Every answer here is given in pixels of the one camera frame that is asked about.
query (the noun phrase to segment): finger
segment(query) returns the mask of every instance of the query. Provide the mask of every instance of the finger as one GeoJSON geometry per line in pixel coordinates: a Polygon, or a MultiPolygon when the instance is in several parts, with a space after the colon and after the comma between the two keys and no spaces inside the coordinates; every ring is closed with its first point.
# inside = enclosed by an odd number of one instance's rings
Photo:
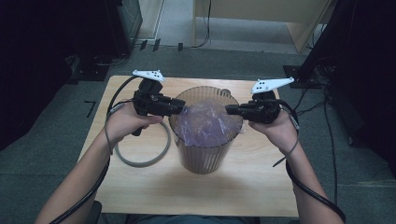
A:
{"type": "Polygon", "coordinates": [[[156,124],[163,121],[163,117],[161,116],[140,116],[142,121],[142,127],[149,126],[150,124],[156,124]]]}
{"type": "Polygon", "coordinates": [[[267,127],[265,127],[266,125],[265,125],[265,124],[262,124],[262,123],[257,123],[257,122],[249,121],[249,122],[248,122],[248,125],[249,125],[252,129],[254,129],[254,130],[256,130],[257,132],[260,132],[260,133],[265,133],[265,131],[267,130],[267,127]]]}

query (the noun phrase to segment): person's right hand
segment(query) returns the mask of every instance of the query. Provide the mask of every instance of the person's right hand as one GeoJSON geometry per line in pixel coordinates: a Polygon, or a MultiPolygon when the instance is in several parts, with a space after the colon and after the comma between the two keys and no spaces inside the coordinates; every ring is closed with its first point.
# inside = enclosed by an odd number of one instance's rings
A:
{"type": "Polygon", "coordinates": [[[290,115],[286,111],[280,111],[277,119],[271,124],[263,124],[250,121],[248,123],[254,130],[264,133],[270,142],[279,148],[282,154],[287,154],[297,141],[297,131],[291,123],[290,115]]]}

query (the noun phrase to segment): floor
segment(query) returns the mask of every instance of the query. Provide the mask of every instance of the floor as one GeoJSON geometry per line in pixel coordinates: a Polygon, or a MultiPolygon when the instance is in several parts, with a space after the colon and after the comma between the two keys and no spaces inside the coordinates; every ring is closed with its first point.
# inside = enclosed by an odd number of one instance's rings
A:
{"type": "MultiPolygon", "coordinates": [[[[143,24],[137,42],[147,40],[153,44],[155,39],[161,39],[162,46],[176,47],[178,43],[183,43],[185,47],[199,46],[207,34],[207,18],[197,18],[193,44],[192,4],[193,0],[185,0],[182,4],[178,0],[140,1],[143,24]]],[[[210,39],[203,48],[298,54],[285,22],[215,18],[210,18],[209,22],[210,39]]],[[[310,42],[318,39],[320,30],[321,26],[310,42]]],[[[304,55],[308,53],[309,49],[302,52],[304,55]]]]}

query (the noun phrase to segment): cable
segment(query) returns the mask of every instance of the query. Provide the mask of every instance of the cable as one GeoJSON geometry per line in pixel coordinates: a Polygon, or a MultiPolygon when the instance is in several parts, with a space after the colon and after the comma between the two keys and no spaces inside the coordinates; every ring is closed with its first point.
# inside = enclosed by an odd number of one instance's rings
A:
{"type": "Polygon", "coordinates": [[[110,160],[105,165],[105,168],[103,169],[102,173],[99,175],[98,180],[96,183],[93,185],[92,189],[75,205],[73,205],[71,208],[69,208],[67,211],[65,211],[63,214],[60,216],[56,217],[53,221],[51,221],[51,224],[57,224],[63,222],[65,219],[70,217],[73,213],[75,213],[85,202],[87,202],[91,196],[99,189],[99,186],[102,184],[103,180],[105,179],[105,175],[108,170],[108,165],[110,164],[110,160]]]}
{"type": "MultiPolygon", "coordinates": [[[[276,101],[279,102],[280,105],[285,106],[290,112],[289,113],[290,118],[294,119],[294,121],[297,122],[297,124],[295,124],[295,125],[297,125],[296,126],[297,127],[296,128],[296,130],[297,130],[297,141],[294,144],[294,146],[292,147],[291,151],[287,155],[285,155],[284,158],[282,158],[281,160],[276,162],[273,167],[275,167],[276,165],[280,164],[283,160],[285,160],[287,158],[287,156],[289,156],[289,154],[296,148],[296,146],[298,144],[298,141],[299,141],[299,138],[298,138],[298,133],[299,132],[298,132],[297,113],[294,110],[292,110],[291,107],[286,102],[284,102],[282,100],[276,100],[276,101]]],[[[327,97],[325,98],[325,102],[323,103],[325,105],[324,106],[325,110],[326,110],[326,102],[327,102],[327,97]]],[[[297,179],[297,177],[295,177],[295,175],[293,174],[292,170],[290,169],[290,166],[289,166],[289,163],[288,163],[287,160],[286,160],[286,170],[288,172],[288,175],[289,175],[290,179],[293,181],[293,183],[295,183],[300,189],[302,189],[308,195],[312,196],[316,200],[320,201],[321,203],[323,203],[323,204],[327,205],[329,208],[331,208],[343,220],[343,222],[345,223],[346,220],[347,220],[346,215],[344,214],[344,212],[339,207],[337,207],[337,198],[336,198],[336,195],[337,195],[337,172],[336,172],[336,165],[335,165],[335,149],[334,149],[334,141],[333,141],[333,137],[332,137],[332,129],[331,129],[330,122],[328,120],[326,111],[325,111],[325,117],[326,117],[326,121],[328,123],[330,136],[331,136],[331,139],[332,139],[332,162],[333,162],[333,168],[334,168],[334,185],[335,185],[335,188],[334,188],[334,203],[330,202],[326,198],[324,198],[321,195],[317,194],[312,189],[308,188],[302,182],[300,182],[297,179]]]]}
{"type": "Polygon", "coordinates": [[[327,94],[324,94],[325,99],[323,103],[323,108],[324,108],[324,117],[326,119],[327,126],[329,128],[329,134],[330,134],[330,139],[332,142],[332,167],[334,170],[334,203],[337,204],[337,194],[338,194],[338,174],[337,174],[337,165],[336,165],[336,159],[335,159],[335,146],[334,146],[334,137],[332,135],[332,126],[330,125],[329,122],[329,117],[327,115],[327,109],[326,109],[326,104],[327,104],[327,94]]]}
{"type": "Polygon", "coordinates": [[[308,195],[310,195],[311,197],[313,197],[314,199],[320,201],[321,203],[327,205],[329,208],[331,208],[342,220],[344,223],[346,223],[347,218],[346,215],[344,214],[344,212],[337,207],[337,205],[335,205],[334,203],[330,202],[329,200],[327,200],[326,198],[322,197],[321,195],[317,194],[316,192],[314,192],[312,189],[308,188],[306,185],[304,185],[302,182],[300,182],[296,176],[293,174],[288,161],[286,161],[286,171],[288,172],[288,175],[290,177],[290,179],[293,181],[294,184],[297,185],[297,187],[299,187],[302,191],[304,191],[305,193],[307,193],[308,195]]]}
{"type": "Polygon", "coordinates": [[[202,44],[200,44],[199,46],[196,46],[196,47],[192,47],[194,49],[203,47],[207,43],[208,40],[211,42],[211,40],[210,40],[210,28],[209,28],[210,27],[209,26],[209,22],[210,22],[211,9],[212,9],[212,0],[209,1],[209,9],[207,11],[207,24],[206,24],[205,18],[204,18],[204,24],[205,24],[205,27],[206,27],[206,37],[205,37],[204,41],[202,42],[202,44]]]}
{"type": "MultiPolygon", "coordinates": [[[[107,115],[110,113],[112,105],[114,104],[114,101],[116,100],[117,96],[119,95],[120,91],[133,79],[135,79],[136,77],[130,77],[128,78],[120,87],[119,89],[116,91],[116,93],[114,94],[113,98],[110,101],[109,107],[107,108],[107,115]]],[[[96,183],[92,186],[91,190],[84,196],[82,197],[75,205],[73,205],[71,208],[69,208],[67,211],[65,211],[63,214],[61,214],[60,216],[56,217],[53,221],[51,221],[51,224],[57,224],[57,223],[61,223],[63,222],[65,219],[67,219],[68,217],[70,217],[73,213],[75,213],[85,202],[87,202],[91,196],[99,189],[99,186],[102,184],[103,180],[105,179],[107,170],[108,170],[108,166],[110,164],[110,160],[107,161],[102,173],[99,175],[98,180],[96,181],[96,183]]]]}
{"type": "Polygon", "coordinates": [[[166,124],[163,121],[160,124],[165,128],[166,134],[167,134],[166,146],[163,149],[163,151],[160,153],[160,155],[158,155],[156,158],[154,158],[150,161],[143,161],[143,162],[128,161],[124,157],[122,157],[122,155],[120,154],[119,146],[116,145],[114,147],[114,149],[116,150],[116,153],[120,157],[120,159],[127,165],[130,165],[130,166],[136,167],[136,168],[148,167],[148,166],[151,166],[151,165],[157,163],[158,161],[160,161],[163,158],[163,156],[165,156],[165,154],[168,152],[168,149],[171,145],[171,133],[169,131],[169,128],[166,126],[166,124]]]}
{"type": "MultiPolygon", "coordinates": [[[[97,60],[98,57],[99,57],[99,55],[95,56],[93,59],[97,60]]],[[[128,57],[128,55],[124,54],[124,57],[119,62],[116,62],[116,63],[97,63],[97,65],[99,65],[99,66],[117,65],[117,64],[123,63],[127,57],[128,57]]]]}
{"type": "Polygon", "coordinates": [[[306,113],[306,112],[309,112],[309,111],[311,111],[311,110],[313,110],[313,109],[315,109],[315,108],[318,108],[318,107],[320,107],[321,105],[324,105],[324,102],[317,103],[317,104],[315,104],[314,106],[312,106],[311,108],[308,108],[308,109],[305,109],[305,110],[301,110],[301,111],[297,112],[297,115],[298,115],[298,116],[301,116],[302,114],[304,114],[304,113],[306,113]]]}

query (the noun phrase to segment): tabletop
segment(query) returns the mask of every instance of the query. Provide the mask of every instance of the tabletop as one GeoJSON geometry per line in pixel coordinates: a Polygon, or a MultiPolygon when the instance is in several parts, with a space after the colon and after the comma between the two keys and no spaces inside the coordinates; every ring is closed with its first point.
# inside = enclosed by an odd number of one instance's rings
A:
{"type": "MultiPolygon", "coordinates": [[[[114,76],[108,81],[80,157],[103,128],[108,104],[127,78],[114,76]]],[[[136,78],[130,82],[116,102],[132,98],[140,81],[141,78],[136,78]]],[[[212,86],[228,89],[239,104],[244,104],[251,100],[254,83],[167,77],[161,93],[174,98],[192,87],[212,86]]],[[[169,127],[167,117],[164,122],[169,127]]],[[[166,139],[166,131],[160,124],[150,125],[138,137],[125,137],[119,143],[120,153],[130,161],[148,161],[163,151],[166,139]]],[[[147,168],[131,167],[114,154],[95,200],[103,205],[103,213],[297,217],[285,165],[272,167],[280,158],[278,149],[245,122],[220,168],[208,175],[198,175],[181,165],[172,136],[167,154],[147,168]]]]}

